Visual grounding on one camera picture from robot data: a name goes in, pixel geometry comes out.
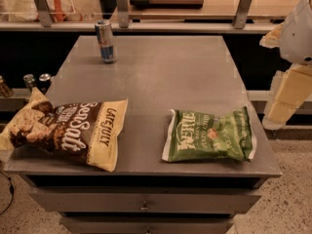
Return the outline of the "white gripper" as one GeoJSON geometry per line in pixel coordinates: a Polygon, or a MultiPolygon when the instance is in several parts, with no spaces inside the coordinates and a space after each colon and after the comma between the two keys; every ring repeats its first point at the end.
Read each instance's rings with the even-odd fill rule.
{"type": "Polygon", "coordinates": [[[299,0],[284,23],[276,25],[259,41],[265,48],[280,47],[281,58],[293,63],[287,71],[277,71],[272,79],[262,119],[266,130],[285,127],[312,94],[311,3],[312,0],[299,0]]]}

